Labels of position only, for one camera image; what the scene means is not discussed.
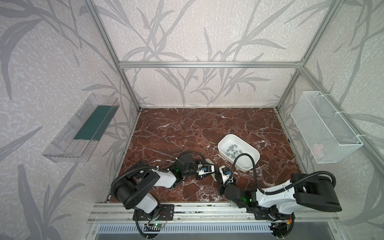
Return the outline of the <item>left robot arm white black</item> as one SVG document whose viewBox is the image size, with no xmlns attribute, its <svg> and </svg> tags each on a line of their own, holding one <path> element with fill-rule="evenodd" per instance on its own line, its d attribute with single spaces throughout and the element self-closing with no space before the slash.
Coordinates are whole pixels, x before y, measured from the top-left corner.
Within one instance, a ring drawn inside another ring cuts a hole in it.
<svg viewBox="0 0 384 240">
<path fill-rule="evenodd" d="M 190 154 L 181 156 L 163 170 L 141 161 L 114 179 L 111 195 L 127 210 L 134 209 L 155 217 L 161 211 L 161 204 L 150 193 L 154 187 L 172 189 L 178 187 L 187 177 L 201 180 L 211 173 L 211 166 L 205 161 L 195 160 Z"/>
</svg>

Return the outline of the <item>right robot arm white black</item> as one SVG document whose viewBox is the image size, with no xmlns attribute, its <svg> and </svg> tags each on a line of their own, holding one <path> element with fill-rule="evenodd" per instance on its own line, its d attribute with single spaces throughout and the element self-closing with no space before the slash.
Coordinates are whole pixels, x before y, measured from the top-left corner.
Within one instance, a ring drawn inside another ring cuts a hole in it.
<svg viewBox="0 0 384 240">
<path fill-rule="evenodd" d="M 228 172 L 215 178 L 219 195 L 253 214 L 256 220 L 288 220 L 305 208 L 328 213 L 342 211 L 335 192 L 336 178 L 326 171 L 291 174 L 290 180 L 278 186 L 248 191 L 237 188 L 236 179 Z"/>
</svg>

